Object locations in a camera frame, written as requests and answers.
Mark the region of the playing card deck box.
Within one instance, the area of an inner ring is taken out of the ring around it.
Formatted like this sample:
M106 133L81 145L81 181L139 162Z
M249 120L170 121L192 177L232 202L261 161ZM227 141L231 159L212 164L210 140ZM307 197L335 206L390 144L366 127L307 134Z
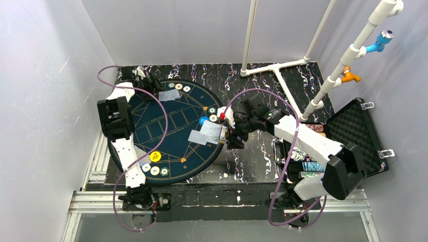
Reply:
M226 137L227 132L228 132L228 129L225 126L222 126L220 134L219 134L219 140L218 140L219 143L221 143L221 144L227 144L228 143L228 140Z

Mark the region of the blue backed card mat top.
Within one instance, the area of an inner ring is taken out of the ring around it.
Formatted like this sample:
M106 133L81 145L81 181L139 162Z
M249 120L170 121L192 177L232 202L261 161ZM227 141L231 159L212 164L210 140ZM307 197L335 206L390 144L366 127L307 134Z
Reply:
M178 100L182 96L182 92L177 89L171 89L168 91L160 91L158 94L158 100L160 102Z

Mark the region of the blue backed card mat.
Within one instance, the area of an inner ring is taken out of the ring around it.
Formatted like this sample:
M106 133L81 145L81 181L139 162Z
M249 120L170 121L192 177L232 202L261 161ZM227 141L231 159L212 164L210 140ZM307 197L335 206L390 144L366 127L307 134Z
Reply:
M177 89L171 89L168 91L160 91L158 94L158 100L160 102L178 100L182 96L182 92Z
M151 163L149 155L141 158L142 156L144 156L146 154L146 152L144 150L139 149L137 146L135 146L134 148L135 148L135 152L136 152L137 158L139 159L138 163L139 163L140 166L143 166L145 164L150 164Z

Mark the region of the yellow chip mat top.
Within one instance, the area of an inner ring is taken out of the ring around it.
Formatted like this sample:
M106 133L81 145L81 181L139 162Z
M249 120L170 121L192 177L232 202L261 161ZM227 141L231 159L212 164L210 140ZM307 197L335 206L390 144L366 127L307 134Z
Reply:
M175 85L175 89L177 89L177 90L182 90L182 89L183 89L183 85L182 85L181 83L177 83L177 84Z

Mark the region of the yellow chip mat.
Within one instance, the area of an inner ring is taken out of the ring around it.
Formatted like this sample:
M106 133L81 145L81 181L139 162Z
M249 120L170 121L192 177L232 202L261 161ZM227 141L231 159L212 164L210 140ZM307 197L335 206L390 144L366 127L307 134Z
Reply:
M177 90L182 90L182 89L183 89L183 85L182 85L181 83L177 83L177 84L175 85L175 89L177 89Z
M209 116L209 120L211 122L216 122L218 120L218 117L215 114L212 114L212 115Z
M150 169L150 174L151 174L152 176L157 176L157 175L159 175L159 173L160 173L160 168L159 168L158 166L153 166L153 167Z

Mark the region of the blue dealer button disc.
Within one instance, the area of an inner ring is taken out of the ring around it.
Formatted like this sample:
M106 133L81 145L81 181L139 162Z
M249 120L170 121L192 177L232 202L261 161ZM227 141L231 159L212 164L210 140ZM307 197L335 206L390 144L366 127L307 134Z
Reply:
M204 124L205 121L209 121L209 118L207 116L202 116L199 119L199 124L202 126Z

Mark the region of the green chip mat bottom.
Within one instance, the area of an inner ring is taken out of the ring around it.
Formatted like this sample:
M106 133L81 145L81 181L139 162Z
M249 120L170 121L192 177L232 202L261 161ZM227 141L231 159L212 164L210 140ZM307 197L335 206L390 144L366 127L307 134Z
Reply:
M160 175L162 176L167 176L169 174L169 169L166 167L163 167L160 171L159 171Z

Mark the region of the yellow dealer button disc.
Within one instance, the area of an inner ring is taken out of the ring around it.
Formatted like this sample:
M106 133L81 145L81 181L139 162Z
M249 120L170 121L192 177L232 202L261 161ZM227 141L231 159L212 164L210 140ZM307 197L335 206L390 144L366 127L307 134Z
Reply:
M159 162L162 158L162 154L159 151L153 151L149 158L151 162Z

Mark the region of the yellow chip mat bottom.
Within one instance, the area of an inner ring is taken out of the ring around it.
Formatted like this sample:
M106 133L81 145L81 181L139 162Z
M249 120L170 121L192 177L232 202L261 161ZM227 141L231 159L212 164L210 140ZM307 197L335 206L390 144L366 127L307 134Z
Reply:
M150 169L150 174L151 174L152 176L157 176L157 175L159 175L159 173L160 173L160 168L159 168L158 166L153 166L153 167Z

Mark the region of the white chip mat bottom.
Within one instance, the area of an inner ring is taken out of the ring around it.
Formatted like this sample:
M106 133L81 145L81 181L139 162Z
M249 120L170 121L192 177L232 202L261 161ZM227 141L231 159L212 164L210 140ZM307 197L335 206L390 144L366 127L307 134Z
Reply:
M143 172L148 172L151 170L151 165L149 163L146 163L146 164L141 166L141 169Z

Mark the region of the blue backed card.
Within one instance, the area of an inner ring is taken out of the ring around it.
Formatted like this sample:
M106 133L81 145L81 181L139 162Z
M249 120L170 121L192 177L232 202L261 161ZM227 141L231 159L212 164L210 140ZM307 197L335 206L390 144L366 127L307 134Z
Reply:
M200 131L191 130L188 141L199 145L206 145L208 142L208 136Z

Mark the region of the blue backed card mat bottom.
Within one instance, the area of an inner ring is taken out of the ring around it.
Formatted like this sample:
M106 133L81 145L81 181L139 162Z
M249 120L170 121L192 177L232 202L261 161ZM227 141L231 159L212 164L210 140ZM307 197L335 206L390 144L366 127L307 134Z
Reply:
M144 156L146 154L146 152L144 150L139 149L137 146L135 146L134 148L135 148L135 152L136 152L137 158L139 159L138 163L139 163L140 166L143 166L145 164L150 164L151 163L149 155L141 158L142 156Z

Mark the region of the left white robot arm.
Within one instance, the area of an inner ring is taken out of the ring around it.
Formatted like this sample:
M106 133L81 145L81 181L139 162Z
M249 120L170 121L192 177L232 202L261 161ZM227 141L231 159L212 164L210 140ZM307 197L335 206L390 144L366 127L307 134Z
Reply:
M97 78L102 83L113 87L112 93L105 99L97 102L97 110L103 135L110 141L119 157L121 176L125 178L127 188L143 188L147 185L146 175L139 165L139 161L155 151L164 141L168 133L168 118L164 106L155 94L163 88L152 73L144 73L143 67L120 67L119 78L113 84L104 81L100 74L112 68L102 68ZM132 117L129 101L136 94L142 92L155 101L162 109L165 118L165 130L158 144L143 156L137 157L134 149L135 123Z

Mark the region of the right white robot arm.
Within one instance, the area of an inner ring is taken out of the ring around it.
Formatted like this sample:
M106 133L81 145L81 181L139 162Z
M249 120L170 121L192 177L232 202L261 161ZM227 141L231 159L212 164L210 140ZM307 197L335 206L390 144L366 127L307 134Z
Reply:
M353 142L344 145L328 139L280 108L269 108L256 96L240 102L243 112L223 106L217 117L227 125L228 149L243 149L249 133L268 132L301 149L322 166L322 174L304 178L287 189L286 201L294 204L330 195L345 200L367 177L362 152Z

